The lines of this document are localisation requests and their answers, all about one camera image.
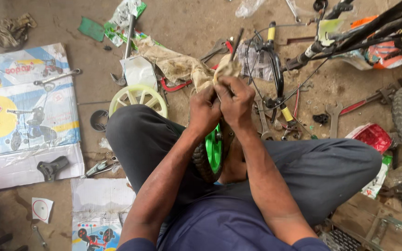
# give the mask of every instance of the yellow handlebar grip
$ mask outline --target yellow handlebar grip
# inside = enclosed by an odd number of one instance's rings
[[[289,109],[287,107],[282,109],[282,114],[283,114],[283,117],[285,117],[286,122],[290,122],[290,121],[294,120],[293,116],[291,115],[291,112],[289,111]]]
[[[268,41],[269,40],[273,40],[274,41],[274,38],[276,37],[276,27],[274,26],[274,27],[270,27],[269,29],[268,29]]]

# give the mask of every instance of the white plastic training wheel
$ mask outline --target white plastic training wheel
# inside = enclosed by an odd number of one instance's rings
[[[109,116],[111,117],[120,107],[137,104],[146,105],[167,118],[167,105],[164,99],[155,90],[142,84],[127,86],[118,91],[109,105]]]

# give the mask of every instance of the green wheel rim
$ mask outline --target green wheel rim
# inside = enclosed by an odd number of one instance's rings
[[[222,152],[222,141],[215,139],[217,132],[221,132],[220,124],[205,137],[205,149],[207,151],[207,157],[209,158],[210,168],[212,168],[214,173],[217,173],[220,168]]]

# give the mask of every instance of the hand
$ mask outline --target hand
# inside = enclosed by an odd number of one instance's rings
[[[239,133],[253,129],[251,110],[255,97],[254,89],[237,77],[221,77],[214,88],[221,100],[221,112],[232,130]]]
[[[209,86],[190,99],[190,122],[187,129],[193,130],[201,139],[212,132],[220,122],[220,100],[214,97],[214,94],[213,86]]]

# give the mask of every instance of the concrete floor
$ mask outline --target concrete floor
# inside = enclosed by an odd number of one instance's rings
[[[137,29],[149,34],[156,41],[174,51],[199,57],[207,52],[219,38],[236,36],[240,27],[245,28],[244,36],[249,38],[255,29],[263,29],[272,20],[279,24],[293,23],[293,16],[284,0],[267,0],[251,18],[235,17],[235,11],[241,0],[174,0],[158,1],[144,0],[148,5],[137,22]],[[111,100],[120,90],[109,75],[110,72],[119,73],[119,59],[125,47],[113,48],[112,51],[103,50],[108,44],[114,47],[105,38],[103,43],[81,34],[77,27],[81,16],[88,17],[100,24],[109,20],[120,0],[0,0],[0,19],[15,18],[29,12],[38,26],[29,30],[29,40],[25,48],[32,48],[53,43],[64,43],[68,60],[72,68],[80,68],[83,74],[74,80],[75,92],[79,103]],[[312,0],[296,0],[298,6],[312,10]],[[356,1],[356,12],[351,19],[367,17],[381,13],[398,3],[399,0]],[[276,32],[277,43],[289,37],[312,36],[314,27],[279,28]],[[294,57],[307,48],[308,43],[299,43],[289,46],[280,46],[276,50],[281,58]],[[208,62],[209,66],[218,63],[220,56]],[[285,74],[286,89],[292,89],[303,81],[320,62],[314,62],[301,69],[297,74]],[[360,100],[377,89],[387,87],[388,84],[402,77],[402,66],[393,70],[358,71],[354,67],[339,61],[327,62],[312,78],[315,84],[309,92],[303,92],[300,99],[298,118],[314,129],[311,130],[319,138],[327,138],[329,125],[319,127],[312,121],[312,114],[325,112],[327,103],[340,100],[344,106]],[[272,83],[257,81],[257,85],[266,93],[273,93]],[[190,88],[168,94],[170,104],[169,118],[177,123],[186,125],[188,122],[188,101]],[[287,104],[293,107],[293,100]],[[97,133],[90,127],[91,113],[100,108],[108,109],[109,103],[79,106],[80,131],[82,149],[87,167],[107,157],[106,149],[100,149],[98,142],[103,133]],[[373,122],[391,131],[393,123],[389,106],[373,103],[361,108],[357,112],[344,115],[339,119],[338,137],[344,137],[354,128]],[[105,176],[123,177],[123,171]],[[55,202],[50,224],[32,220],[30,206],[31,197],[44,197]],[[43,237],[48,242],[50,250],[70,250],[71,246],[71,195],[70,181],[59,180],[54,183],[40,183],[5,189],[0,191],[0,236],[4,233],[13,233],[14,238],[7,248],[14,250],[27,244],[31,250],[40,250],[39,242],[32,236],[31,226],[38,225]]]

